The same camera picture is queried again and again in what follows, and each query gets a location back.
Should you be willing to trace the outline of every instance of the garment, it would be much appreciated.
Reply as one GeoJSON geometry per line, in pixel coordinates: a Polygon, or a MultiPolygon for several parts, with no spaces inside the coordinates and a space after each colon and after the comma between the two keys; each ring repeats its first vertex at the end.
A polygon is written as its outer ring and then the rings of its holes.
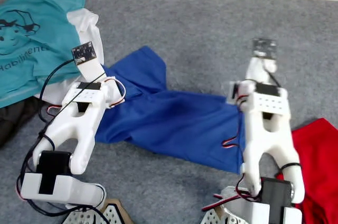
{"type": "MultiPolygon", "coordinates": [[[[223,96],[166,89],[166,67],[143,47],[105,68],[126,87],[126,101],[106,110],[96,141],[126,140],[149,151],[239,173],[239,149],[221,147],[237,133],[238,111],[223,96]]],[[[234,140],[244,148],[243,128],[234,140]]]]}
{"type": "Polygon", "coordinates": [[[324,118],[292,132],[305,185],[306,224],[337,224],[338,130],[324,118]]]}
{"type": "Polygon", "coordinates": [[[0,108],[0,147],[37,112],[38,107],[39,100],[30,97],[0,108]]]}
{"type": "MultiPolygon", "coordinates": [[[[85,8],[82,8],[68,12],[67,19],[72,25],[75,26],[80,38],[80,43],[83,44],[91,41],[96,53],[96,57],[98,58],[100,64],[104,64],[104,49],[102,47],[99,28],[96,26],[99,16],[85,8]]],[[[82,76],[77,76],[62,82],[50,84],[45,88],[42,99],[51,104],[60,105],[72,83],[84,80],[85,79],[82,76]]]]}
{"type": "MultiPolygon", "coordinates": [[[[0,7],[0,107],[38,93],[50,72],[80,44],[67,12],[85,0],[7,0],[0,7]]],[[[50,83],[79,75],[74,63],[50,83]]]]}

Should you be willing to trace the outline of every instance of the blue shirt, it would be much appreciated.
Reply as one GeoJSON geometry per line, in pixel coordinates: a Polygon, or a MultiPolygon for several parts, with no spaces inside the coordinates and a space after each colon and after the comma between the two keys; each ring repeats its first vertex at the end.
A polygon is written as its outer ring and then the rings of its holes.
{"type": "MultiPolygon", "coordinates": [[[[126,101],[106,110],[96,141],[128,141],[154,153],[239,173],[240,150],[221,146],[236,135],[241,116],[225,97],[167,90],[165,63],[146,46],[105,71],[124,84],[126,101]]],[[[231,143],[244,150],[244,127],[231,143]]]]}
{"type": "MultiPolygon", "coordinates": [[[[85,0],[7,0],[0,6],[0,107],[41,90],[44,80],[61,63],[72,59],[80,44],[67,12],[85,0]]],[[[78,75],[71,63],[50,83],[78,75]]]]}

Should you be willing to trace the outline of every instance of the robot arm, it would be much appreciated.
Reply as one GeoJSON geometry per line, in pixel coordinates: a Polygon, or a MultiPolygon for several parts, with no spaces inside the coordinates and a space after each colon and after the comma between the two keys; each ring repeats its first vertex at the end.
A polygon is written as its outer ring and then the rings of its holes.
{"type": "Polygon", "coordinates": [[[21,196],[25,199],[65,203],[69,208],[72,204],[97,209],[104,205],[106,192],[102,185],[84,183],[72,176],[86,170],[106,108],[124,100],[116,83],[119,81],[106,76],[93,53],[91,43],[73,49],[76,64],[90,83],[76,82],[71,86],[60,112],[36,146],[36,172],[26,172],[22,184],[21,196]],[[57,151],[69,139],[77,140],[74,152],[57,151]]]}
{"type": "Polygon", "coordinates": [[[254,57],[246,75],[250,80],[232,84],[233,98],[229,102],[239,105],[245,115],[246,148],[241,171],[251,194],[257,196],[261,190],[259,160],[263,153],[269,153],[282,169],[284,179],[292,184],[292,203],[301,203],[305,189],[299,156],[292,141],[287,91],[270,83],[272,73],[277,70],[275,52],[275,41],[253,40],[254,57]]]}
{"type": "Polygon", "coordinates": [[[221,206],[222,214],[216,216],[218,223],[302,223],[302,213],[293,208],[292,203],[303,201],[304,182],[292,141],[287,91],[272,74],[277,70],[275,52],[275,41],[254,39],[254,57],[246,80],[231,82],[227,97],[227,102],[237,105],[245,116],[246,148],[241,173],[254,200],[240,198],[236,188],[229,186],[217,197],[219,202],[204,208],[209,210],[205,215],[207,220],[208,215],[219,211],[215,207],[221,206]],[[284,181],[260,177],[259,161],[263,153],[275,159],[284,181]]]}

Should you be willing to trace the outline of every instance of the gray carpet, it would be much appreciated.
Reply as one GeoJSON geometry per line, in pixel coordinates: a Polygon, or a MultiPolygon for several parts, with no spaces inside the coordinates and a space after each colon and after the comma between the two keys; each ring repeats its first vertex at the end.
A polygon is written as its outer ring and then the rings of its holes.
{"type": "MultiPolygon", "coordinates": [[[[276,76],[289,91],[293,127],[313,117],[338,125],[338,3],[315,0],[87,0],[99,14],[106,65],[142,45],[167,64],[170,89],[224,95],[242,79],[250,40],[278,40],[276,76]]],[[[42,123],[32,119],[0,149],[0,223],[59,223],[34,212],[14,192],[23,156],[42,123]]],[[[263,175],[273,162],[261,161],[263,175]]],[[[235,174],[155,155],[127,143],[97,144],[84,181],[103,184],[135,223],[199,223],[212,193],[235,174]]]]}

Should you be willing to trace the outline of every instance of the teal t-shirt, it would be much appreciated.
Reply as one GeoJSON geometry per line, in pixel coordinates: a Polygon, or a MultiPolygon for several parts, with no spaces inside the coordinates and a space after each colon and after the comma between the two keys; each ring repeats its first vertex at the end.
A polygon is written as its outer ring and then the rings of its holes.
{"type": "MultiPolygon", "coordinates": [[[[0,107],[41,90],[46,77],[72,59],[80,44],[67,12],[86,0],[7,0],[0,6],[0,107]]],[[[75,77],[74,63],[61,68],[50,83],[75,77]]]]}

